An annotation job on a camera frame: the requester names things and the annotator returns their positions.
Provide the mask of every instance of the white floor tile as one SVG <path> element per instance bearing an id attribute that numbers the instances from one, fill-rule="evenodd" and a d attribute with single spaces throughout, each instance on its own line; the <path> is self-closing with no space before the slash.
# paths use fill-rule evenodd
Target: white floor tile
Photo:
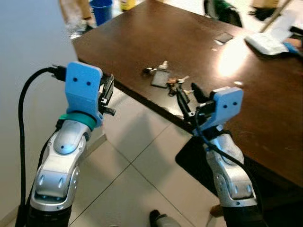
<path id="1" fill-rule="evenodd" d="M 192 227 L 135 168 L 129 166 L 71 226 L 149 227 L 149 213 L 153 209 L 167 213 L 182 227 Z"/>
<path id="2" fill-rule="evenodd" d="M 113 105 L 116 115 L 105 116 L 104 132 L 129 161 L 133 161 L 170 124 L 131 97 Z"/>
<path id="3" fill-rule="evenodd" d="M 189 138 L 187 132 L 170 125 L 133 165 L 195 226 L 205 226 L 210 208 L 219 200 L 175 162 Z"/>
<path id="4" fill-rule="evenodd" d="M 15 222 L 16 220 L 13 220 L 11 223 L 9 223 L 7 226 L 5 227 L 15 227 Z"/>
<path id="5" fill-rule="evenodd" d="M 72 205 L 70 223 L 129 165 L 106 141 L 80 165 L 80 179 Z"/>

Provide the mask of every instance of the wooden table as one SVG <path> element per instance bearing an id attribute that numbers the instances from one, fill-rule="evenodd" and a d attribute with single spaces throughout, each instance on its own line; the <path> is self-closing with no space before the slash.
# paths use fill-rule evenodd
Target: wooden table
<path id="1" fill-rule="evenodd" d="M 226 45 L 214 38 L 235 36 Z M 150 86 L 142 69 L 169 61 L 172 76 L 189 75 L 209 93 L 243 83 L 241 113 L 226 125 L 244 155 L 275 182 L 303 187 L 303 65 L 285 56 L 268 59 L 244 42 L 242 28 L 147 0 L 74 41 L 80 61 L 113 73 L 116 87 L 163 117 L 190 130 L 175 97 Z M 194 110 L 196 102 L 191 97 Z"/>

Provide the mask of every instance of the white object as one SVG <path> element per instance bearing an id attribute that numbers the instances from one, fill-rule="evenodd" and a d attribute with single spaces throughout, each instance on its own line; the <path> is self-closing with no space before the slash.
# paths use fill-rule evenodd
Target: white object
<path id="1" fill-rule="evenodd" d="M 292 36 L 289 31 L 292 24 L 296 21 L 296 12 L 293 10 L 285 10 L 283 15 L 279 16 L 272 24 L 268 33 L 270 33 L 280 43 Z"/>
<path id="2" fill-rule="evenodd" d="M 269 33 L 256 33 L 245 37 L 245 40 L 262 54 L 277 55 L 288 52 L 287 48 Z"/>

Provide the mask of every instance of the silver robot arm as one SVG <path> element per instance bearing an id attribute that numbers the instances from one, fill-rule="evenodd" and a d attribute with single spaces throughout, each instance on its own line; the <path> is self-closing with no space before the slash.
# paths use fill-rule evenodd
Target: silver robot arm
<path id="1" fill-rule="evenodd" d="M 66 70 L 65 93 L 69 103 L 64 123 L 47 143 L 30 195 L 27 227 L 67 227 L 80 176 L 79 164 L 86 156 L 91 132 L 103 122 L 103 114 L 115 115 L 107 108 L 113 94 L 111 75 L 99 94 L 102 71 L 72 62 Z"/>
<path id="2" fill-rule="evenodd" d="M 184 120 L 195 128 L 193 134 L 204 141 L 206 160 L 213 172 L 227 226 L 266 227 L 259 208 L 261 197 L 244 165 L 243 153 L 223 129 L 223 125 L 240 112 L 243 91 L 223 87 L 206 97 L 196 84 L 192 84 L 192 90 L 200 103 L 195 112 L 188 107 L 181 86 L 177 88 L 177 101 Z"/>

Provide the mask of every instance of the black wire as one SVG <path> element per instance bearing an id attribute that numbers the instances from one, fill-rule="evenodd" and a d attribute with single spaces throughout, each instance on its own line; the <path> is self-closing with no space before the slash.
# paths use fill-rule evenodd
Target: black wire
<path id="1" fill-rule="evenodd" d="M 26 197 L 26 168 L 25 168 L 25 136 L 24 136 L 24 123 L 23 123 L 23 104 L 25 95 L 30 84 L 41 74 L 52 71 L 53 68 L 44 68 L 35 72 L 25 83 L 22 88 L 19 103 L 18 103 L 18 121 L 19 121 L 19 132 L 20 132 L 20 167 L 21 167 L 21 198 L 18 209 L 18 216 L 16 220 L 16 227 L 22 227 L 25 222 L 25 197 Z"/>
<path id="2" fill-rule="evenodd" d="M 42 161 L 43 161 L 43 156 L 44 156 L 44 152 L 45 152 L 45 149 L 47 147 L 47 144 L 48 144 L 48 141 L 50 140 L 50 138 L 58 131 L 59 129 L 57 128 L 53 134 L 47 139 L 47 141 L 45 142 L 45 144 L 43 145 L 41 151 L 40 151 L 40 156 L 39 156 L 39 161 L 38 161 L 38 165 L 37 165 L 37 170 L 39 169 L 39 167 L 41 166 L 42 164 Z M 30 197 L 32 195 L 32 191 L 33 191 L 33 186 L 32 185 L 32 188 L 30 189 L 30 193 L 28 195 L 28 198 L 27 198 L 27 204 L 26 204 L 26 211 L 28 211 L 29 209 L 29 202 L 30 202 Z"/>
<path id="3" fill-rule="evenodd" d="M 223 157 L 229 159 L 230 161 L 234 162 L 235 164 L 240 166 L 246 172 L 247 176 L 250 178 L 251 183 L 253 185 L 253 189 L 254 189 L 255 194 L 256 194 L 256 198 L 257 198 L 257 202 L 258 202 L 260 212 L 261 212 L 261 214 L 263 214 L 263 201 L 262 201 L 261 193 L 260 193 L 260 190 L 258 188 L 258 185 L 257 185 L 257 182 L 256 182 L 255 178 L 253 177 L 251 172 L 248 170 L 248 168 L 244 164 L 242 164 L 240 161 L 238 161 L 234 157 L 232 157 L 232 156 L 226 154 L 225 152 L 221 151 L 215 144 L 212 144 L 204 136 L 204 134 L 201 131 L 200 126 L 199 126 L 199 121 L 198 121 L 199 112 L 200 112 L 200 108 L 197 107 L 197 111 L 196 111 L 196 114 L 195 114 L 195 122 L 196 122 L 196 130 L 198 132 L 199 137 L 201 137 L 203 139 L 204 143 L 209 147 L 210 150 L 213 150 L 213 151 L 217 152 L 218 154 L 220 154 L 221 156 L 223 156 Z"/>

